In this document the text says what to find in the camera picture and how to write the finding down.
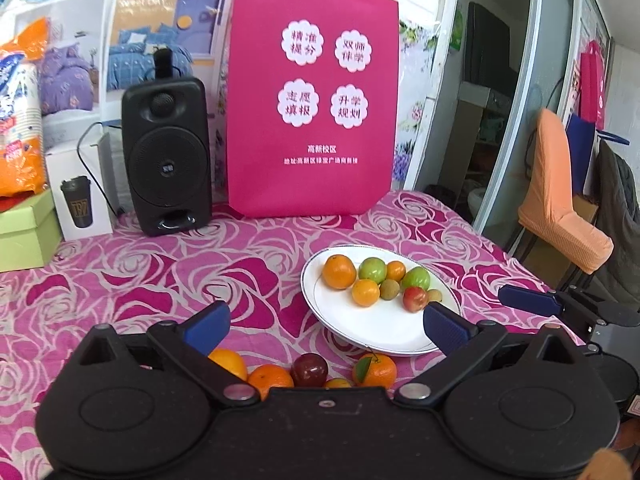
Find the left hand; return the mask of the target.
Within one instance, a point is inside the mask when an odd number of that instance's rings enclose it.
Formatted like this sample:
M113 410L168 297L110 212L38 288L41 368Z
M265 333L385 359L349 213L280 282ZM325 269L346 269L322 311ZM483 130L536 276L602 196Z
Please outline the left hand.
M634 473L626 458L610 448L601 448L591 457L590 462L578 480L632 480Z

